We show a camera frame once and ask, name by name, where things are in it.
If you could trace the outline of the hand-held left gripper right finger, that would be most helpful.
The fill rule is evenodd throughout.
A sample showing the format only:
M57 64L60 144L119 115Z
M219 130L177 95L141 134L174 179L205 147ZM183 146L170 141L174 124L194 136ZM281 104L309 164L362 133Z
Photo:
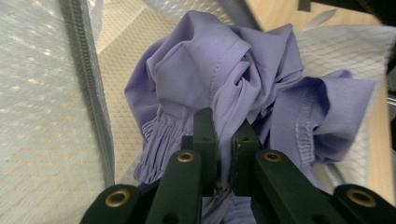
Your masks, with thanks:
M232 187L259 200L312 200L315 187L282 152L264 149L245 120L233 136Z

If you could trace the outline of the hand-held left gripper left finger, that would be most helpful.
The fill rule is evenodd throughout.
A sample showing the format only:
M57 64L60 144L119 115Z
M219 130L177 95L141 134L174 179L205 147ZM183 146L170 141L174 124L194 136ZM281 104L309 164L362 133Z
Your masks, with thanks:
M201 200L211 197L217 184L217 140L212 110L193 116L193 134L183 135L181 150L172 154L160 185L160 200Z

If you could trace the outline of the purple garment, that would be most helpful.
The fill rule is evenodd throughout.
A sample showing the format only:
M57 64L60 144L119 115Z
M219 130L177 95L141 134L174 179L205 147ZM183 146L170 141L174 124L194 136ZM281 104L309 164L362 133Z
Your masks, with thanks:
M203 224L256 224L249 198L229 185L237 129L250 123L265 147L311 175L314 165L345 157L374 86L347 70L305 76L290 25L260 32L188 12L143 54L125 88L143 136L134 176L145 184L159 179L192 133L194 113L210 108L221 168L218 193L203 202Z

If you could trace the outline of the white mesh laundry bag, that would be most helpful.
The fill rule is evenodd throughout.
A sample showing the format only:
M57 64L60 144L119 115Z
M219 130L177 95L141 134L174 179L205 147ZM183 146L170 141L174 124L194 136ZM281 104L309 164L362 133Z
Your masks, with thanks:
M0 0L0 224L78 224L134 176L143 136L124 88L146 49L217 0Z

